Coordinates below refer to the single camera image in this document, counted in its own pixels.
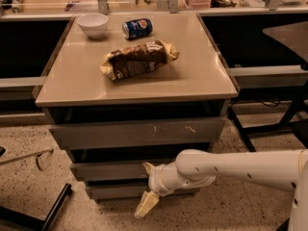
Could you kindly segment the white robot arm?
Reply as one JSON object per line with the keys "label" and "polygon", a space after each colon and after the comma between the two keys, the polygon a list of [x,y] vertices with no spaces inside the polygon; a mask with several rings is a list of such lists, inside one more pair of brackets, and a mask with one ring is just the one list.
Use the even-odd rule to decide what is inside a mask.
{"label": "white robot arm", "polygon": [[209,153],[187,149],[167,165],[144,165],[149,190],[135,217],[143,218],[158,203],[180,189],[201,188],[218,176],[294,192],[288,231],[308,231],[308,150]]}

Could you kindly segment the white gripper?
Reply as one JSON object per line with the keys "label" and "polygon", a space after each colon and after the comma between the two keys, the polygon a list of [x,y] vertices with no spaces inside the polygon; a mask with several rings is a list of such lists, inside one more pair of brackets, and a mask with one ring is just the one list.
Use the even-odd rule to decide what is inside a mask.
{"label": "white gripper", "polygon": [[142,165],[149,175],[148,186],[152,192],[142,194],[135,218],[144,218],[158,204],[160,196],[167,196],[183,187],[183,176],[178,172],[175,163],[153,166],[143,162]]}

